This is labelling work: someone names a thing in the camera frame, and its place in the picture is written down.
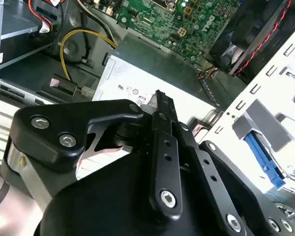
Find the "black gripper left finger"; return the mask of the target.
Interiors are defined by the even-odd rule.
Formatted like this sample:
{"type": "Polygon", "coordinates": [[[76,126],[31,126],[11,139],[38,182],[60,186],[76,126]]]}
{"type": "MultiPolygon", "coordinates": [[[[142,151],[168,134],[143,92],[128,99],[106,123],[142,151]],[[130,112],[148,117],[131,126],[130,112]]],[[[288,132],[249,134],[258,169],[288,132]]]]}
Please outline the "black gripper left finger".
{"type": "Polygon", "coordinates": [[[156,91],[149,114],[127,99],[25,107],[16,112],[4,154],[8,165],[17,153],[58,174],[76,169],[94,134],[96,148],[130,146],[133,152],[113,162],[109,174],[125,166],[145,183],[143,205],[156,217],[179,219],[182,191],[174,102],[156,91]]]}

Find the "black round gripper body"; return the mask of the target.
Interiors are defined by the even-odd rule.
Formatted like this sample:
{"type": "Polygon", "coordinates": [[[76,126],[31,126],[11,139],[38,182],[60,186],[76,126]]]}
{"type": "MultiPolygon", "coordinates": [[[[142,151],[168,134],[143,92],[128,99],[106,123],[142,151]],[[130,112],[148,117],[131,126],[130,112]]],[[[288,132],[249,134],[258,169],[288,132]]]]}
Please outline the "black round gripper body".
{"type": "Polygon", "coordinates": [[[180,171],[183,211],[162,219],[148,201],[151,160],[125,156],[56,194],[40,223],[42,236],[224,236],[204,189],[180,171]]]}

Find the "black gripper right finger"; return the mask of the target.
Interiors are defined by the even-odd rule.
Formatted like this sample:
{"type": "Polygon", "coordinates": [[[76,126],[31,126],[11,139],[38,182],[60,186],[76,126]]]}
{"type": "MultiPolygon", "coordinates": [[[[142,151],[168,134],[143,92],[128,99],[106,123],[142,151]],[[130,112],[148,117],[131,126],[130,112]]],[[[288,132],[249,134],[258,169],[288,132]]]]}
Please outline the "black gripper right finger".
{"type": "Polygon", "coordinates": [[[197,210],[210,236],[295,236],[295,226],[219,149],[205,141],[198,145],[188,127],[179,122],[174,101],[167,98],[178,143],[184,152],[198,196],[208,201],[197,210]]]}

